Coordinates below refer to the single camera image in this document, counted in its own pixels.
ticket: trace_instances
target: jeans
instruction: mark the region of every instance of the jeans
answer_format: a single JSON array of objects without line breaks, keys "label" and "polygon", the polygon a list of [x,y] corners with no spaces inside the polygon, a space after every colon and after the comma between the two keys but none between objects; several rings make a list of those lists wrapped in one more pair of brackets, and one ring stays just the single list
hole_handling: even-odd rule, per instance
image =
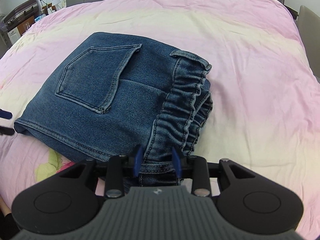
[{"label": "jeans", "polygon": [[159,41],[94,33],[51,74],[14,128],[74,162],[107,161],[141,144],[140,174],[127,187],[178,185],[171,148],[194,151],[212,110],[210,69],[198,55]]}]

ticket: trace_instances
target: brown suitcase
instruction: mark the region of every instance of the brown suitcase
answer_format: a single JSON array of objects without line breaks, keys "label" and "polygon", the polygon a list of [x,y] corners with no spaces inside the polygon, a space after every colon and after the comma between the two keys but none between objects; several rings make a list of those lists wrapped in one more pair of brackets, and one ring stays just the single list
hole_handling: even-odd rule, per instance
[{"label": "brown suitcase", "polygon": [[8,31],[11,31],[31,16],[35,18],[39,16],[39,7],[36,0],[28,0],[16,7],[4,18],[4,23]]}]

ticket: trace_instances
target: white cabinet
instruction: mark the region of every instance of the white cabinet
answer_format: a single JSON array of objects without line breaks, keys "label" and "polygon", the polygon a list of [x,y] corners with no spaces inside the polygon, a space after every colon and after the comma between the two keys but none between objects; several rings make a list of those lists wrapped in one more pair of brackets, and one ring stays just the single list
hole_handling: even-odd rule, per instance
[{"label": "white cabinet", "polygon": [[18,39],[21,38],[21,35],[18,31],[18,27],[15,27],[13,30],[9,31],[8,36],[12,45],[15,44],[18,41]]}]

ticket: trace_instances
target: bed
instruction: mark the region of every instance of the bed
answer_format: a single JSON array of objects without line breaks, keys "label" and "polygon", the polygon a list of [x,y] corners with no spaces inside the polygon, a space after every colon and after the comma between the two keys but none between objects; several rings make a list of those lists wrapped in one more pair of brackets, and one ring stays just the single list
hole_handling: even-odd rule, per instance
[{"label": "bed", "polygon": [[[208,60],[214,108],[195,154],[209,162],[229,158],[293,190],[304,204],[297,232],[310,240],[320,235],[320,84],[280,1],[104,0],[68,6],[34,24],[0,60],[0,108],[13,113],[0,125],[13,127],[55,68],[99,31],[153,38]],[[0,136],[0,145],[0,195],[9,206],[25,188],[73,164],[21,134]],[[215,180],[212,191],[219,194]],[[99,181],[96,194],[102,192]]]}]

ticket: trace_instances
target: bedsheet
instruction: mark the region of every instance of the bedsheet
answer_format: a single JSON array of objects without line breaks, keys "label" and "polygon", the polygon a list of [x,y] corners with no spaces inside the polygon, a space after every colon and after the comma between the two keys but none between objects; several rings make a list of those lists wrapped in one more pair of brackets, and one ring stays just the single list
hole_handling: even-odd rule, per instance
[{"label": "bedsheet", "polygon": [[[207,59],[214,109],[195,154],[232,159],[293,190],[304,204],[297,232],[320,234],[320,85],[280,2],[105,0],[59,10],[0,60],[0,108],[13,113],[0,125],[13,127],[53,70],[98,31],[149,37]],[[1,136],[0,145],[0,194],[9,206],[68,165],[31,137]]]}]

